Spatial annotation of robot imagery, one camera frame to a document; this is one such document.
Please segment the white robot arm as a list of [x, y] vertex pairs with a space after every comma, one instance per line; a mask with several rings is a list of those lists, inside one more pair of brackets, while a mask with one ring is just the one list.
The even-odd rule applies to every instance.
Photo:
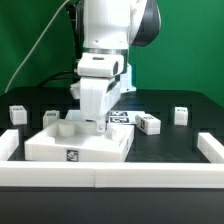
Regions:
[[120, 99], [117, 78], [127, 71], [129, 48], [144, 47], [158, 36], [160, 11], [157, 0], [82, 0], [81, 5], [80, 110], [103, 132], [106, 115]]

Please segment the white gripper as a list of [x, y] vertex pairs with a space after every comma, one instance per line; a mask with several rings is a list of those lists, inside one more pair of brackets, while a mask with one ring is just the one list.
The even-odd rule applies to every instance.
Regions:
[[[82, 77], [80, 80], [80, 111], [86, 120], [104, 120], [120, 96], [120, 83], [114, 78]], [[97, 131], [105, 132], [106, 123], [98, 122]]]

